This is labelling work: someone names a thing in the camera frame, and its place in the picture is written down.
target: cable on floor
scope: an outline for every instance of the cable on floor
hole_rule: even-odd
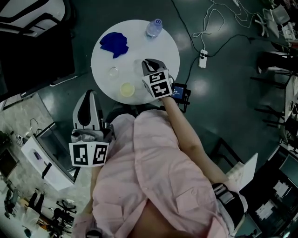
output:
[[[248,41],[249,41],[249,43],[251,44],[251,41],[253,40],[252,39],[252,37],[248,37],[248,36],[246,36],[246,35],[243,35],[243,34],[237,34],[237,35],[234,35],[234,36],[232,36],[232,37],[230,37],[213,55],[207,55],[207,57],[214,57],[214,56],[216,56],[217,55],[217,53],[218,52],[220,52],[220,50],[231,40],[231,39],[233,39],[233,38],[235,38],[235,37],[237,37],[237,36],[243,36],[243,37],[245,37]]]
[[[22,147],[23,143],[22,143],[22,141],[20,140],[20,138],[18,138],[17,134],[14,133],[14,131],[10,132],[10,135],[11,135],[11,136],[12,136],[13,134],[15,135],[15,142],[16,142],[16,144],[17,144],[19,147]]]
[[[38,135],[40,132],[42,132],[42,129],[39,129],[39,125],[38,125],[38,122],[37,122],[37,120],[35,119],[35,118],[31,118],[30,119],[30,130],[31,130],[31,132],[34,134],[34,132],[32,131],[32,120],[34,120],[35,122],[36,122],[36,124],[37,124],[37,130],[36,130],[36,132],[35,132],[35,134],[36,135]]]
[[[205,45],[205,42],[204,42],[204,40],[203,40],[203,35],[204,35],[204,34],[211,35],[211,34],[214,33],[214,32],[212,32],[212,33],[207,32],[207,29],[208,29],[208,26],[209,26],[209,22],[210,22],[210,17],[211,17],[211,15],[212,15],[213,11],[218,12],[218,13],[221,15],[221,17],[223,18],[223,23],[222,23],[222,25],[221,25],[220,28],[219,28],[217,31],[215,31],[215,32],[220,31],[221,28],[223,27],[223,25],[225,24],[225,19],[224,19],[223,15],[222,15],[217,9],[212,9],[211,12],[210,12],[210,14],[208,15],[209,10],[210,10],[214,5],[221,5],[221,6],[225,6],[226,8],[228,8],[231,12],[234,13],[234,17],[235,17],[236,21],[238,22],[238,24],[240,24],[241,26],[246,27],[246,28],[250,28],[251,23],[252,23],[252,19],[253,19],[254,15],[259,14],[259,13],[251,13],[251,12],[249,12],[249,11],[242,5],[242,3],[241,3],[239,0],[237,0],[237,2],[239,3],[239,5],[243,8],[244,12],[246,13],[246,19],[243,20],[243,19],[241,19],[241,18],[239,17],[239,16],[242,14],[242,10],[241,10],[241,7],[240,7],[240,6],[238,6],[239,9],[240,9],[240,13],[235,13],[232,9],[230,9],[230,8],[229,8],[226,4],[224,4],[224,3],[216,3],[214,0],[210,0],[210,1],[212,2],[212,5],[207,9],[207,13],[206,13],[206,15],[205,15],[205,17],[204,17],[204,21],[203,21],[203,31],[202,31],[202,32],[196,32],[196,33],[193,33],[193,34],[192,34],[192,37],[194,37],[194,38],[201,36],[201,41],[202,41],[202,44],[203,44],[203,50],[206,49],[206,45]],[[242,22],[247,22],[247,21],[248,21],[248,14],[251,14],[251,15],[252,15],[249,26],[242,25],[242,24],[240,23],[240,21],[242,21]]]
[[[174,1],[171,0],[171,2],[173,3],[173,6],[174,6],[174,8],[176,9],[176,12],[177,12],[177,14],[178,14],[178,17],[180,18],[180,20],[181,20],[181,22],[183,23],[184,28],[185,28],[185,30],[186,30],[188,36],[190,37],[190,41],[191,41],[192,46],[194,47],[194,49],[195,49],[198,53],[200,53],[200,51],[195,47],[195,44],[194,44],[194,42],[193,42],[193,40],[192,40],[192,37],[191,37],[191,35],[190,35],[190,32],[188,31],[187,26],[186,26],[185,22],[183,21],[183,19],[182,19],[180,13],[179,13],[179,11],[178,11],[178,9],[177,9],[177,7],[176,7]]]
[[[195,59],[192,61],[191,65],[190,65],[190,70],[189,70],[189,72],[188,72],[187,79],[186,79],[186,81],[185,81],[185,84],[187,84],[188,80],[190,79],[191,69],[192,69],[192,67],[193,67],[193,65],[194,65],[194,63],[195,63],[195,61],[196,61],[198,58],[199,58],[199,56],[198,56],[198,57],[195,57]]]
[[[274,41],[271,41],[271,40],[267,40],[267,39],[263,39],[263,38],[255,38],[255,37],[249,37],[247,35],[243,35],[243,34],[236,34],[236,35],[233,35],[232,37],[230,37],[213,55],[207,55],[207,57],[214,57],[217,55],[217,53],[233,38],[237,37],[237,36],[243,36],[245,37],[249,43],[251,44],[253,40],[260,40],[260,41],[266,41],[266,42],[271,42],[271,43],[275,43],[275,44],[279,44],[281,46],[284,46],[284,47],[287,47],[285,45],[282,45],[278,42],[274,42]]]

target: shirt pocket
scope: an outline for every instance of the shirt pocket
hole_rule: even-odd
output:
[[[184,214],[190,210],[198,208],[199,205],[196,200],[196,191],[194,188],[188,189],[186,192],[180,194],[176,198],[178,213]]]
[[[99,203],[93,208],[93,216],[97,227],[107,234],[115,234],[123,224],[122,207],[120,205]]]

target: dark green floor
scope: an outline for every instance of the dark green floor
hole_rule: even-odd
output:
[[[217,0],[237,10],[232,0]],[[178,18],[170,0],[73,0],[77,10],[77,23],[73,39],[76,72],[88,73],[56,87],[46,87],[39,94],[61,128],[70,140],[72,112],[77,100],[88,89],[99,93],[102,109],[106,115],[114,101],[102,93],[91,73],[92,50],[101,34],[116,23],[131,19],[153,20],[161,18],[166,29],[175,40],[180,53],[180,70],[177,82],[184,83],[190,64],[197,56],[185,28]],[[209,0],[175,0],[175,3],[191,33],[202,31],[203,18]],[[259,0],[242,0],[251,12],[261,12]],[[245,34],[257,37],[260,29],[253,24],[250,29],[237,24],[234,15],[225,7],[217,7],[223,14],[226,24],[213,35],[204,36],[206,50],[214,53],[229,37]],[[217,30],[221,17],[214,13],[209,31]],[[194,39],[198,50],[202,49],[199,38]],[[269,42],[253,41],[249,44],[243,37],[231,40],[221,51],[207,61],[207,68],[193,67],[188,82],[191,89],[190,106],[186,118],[201,136],[207,149],[213,145],[214,138],[222,137],[245,162],[255,152],[259,153],[260,167],[278,145],[278,131],[267,127],[264,115],[254,111],[260,104],[272,105],[282,109],[284,92],[250,80],[256,76],[255,64],[260,51],[273,50]]]

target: chair leg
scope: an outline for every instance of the chair leg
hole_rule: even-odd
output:
[[[233,163],[232,163],[232,162],[231,162],[225,155],[223,155],[223,154],[219,154],[218,156],[224,158],[224,160],[227,161],[227,163],[228,163],[232,168],[234,167]]]
[[[251,79],[284,88],[283,83],[278,83],[278,82],[275,82],[275,81],[270,80],[270,79],[262,79],[262,78],[256,78],[256,77],[251,77]]]
[[[210,158],[214,157],[217,154],[219,147],[222,144],[222,140],[223,140],[222,138],[219,138],[217,144],[215,145],[214,149],[212,150],[212,152],[210,154]]]
[[[288,72],[274,72],[276,74],[281,74],[281,75],[286,75],[286,76],[290,76],[291,73],[288,73]]]
[[[267,124],[267,126],[274,127],[274,128],[278,128],[278,126],[277,126],[277,125],[271,125],[271,124]]]
[[[276,124],[276,125],[282,125],[282,126],[284,126],[284,122],[271,121],[271,120],[266,120],[266,119],[263,119],[262,121],[263,121],[263,122],[266,122],[266,123],[272,123],[272,124]]]
[[[227,142],[225,142],[224,139],[222,139],[222,145],[227,149],[227,151],[233,156],[233,158],[237,161],[237,162],[241,162],[243,164],[245,164],[240,157],[235,153],[235,151],[227,144]]]
[[[281,118],[282,120],[284,120],[284,113],[283,112],[277,112],[272,107],[270,107],[268,105],[266,107],[269,108],[272,111],[272,114],[274,114],[277,118]]]
[[[263,113],[268,113],[268,114],[272,114],[272,111],[271,111],[271,110],[265,110],[265,109],[255,108],[255,111],[257,111],[257,112],[263,112]]]

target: small display screen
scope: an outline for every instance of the small display screen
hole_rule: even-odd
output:
[[[182,97],[183,97],[183,88],[175,86],[172,97],[176,98],[176,99],[182,99]]]

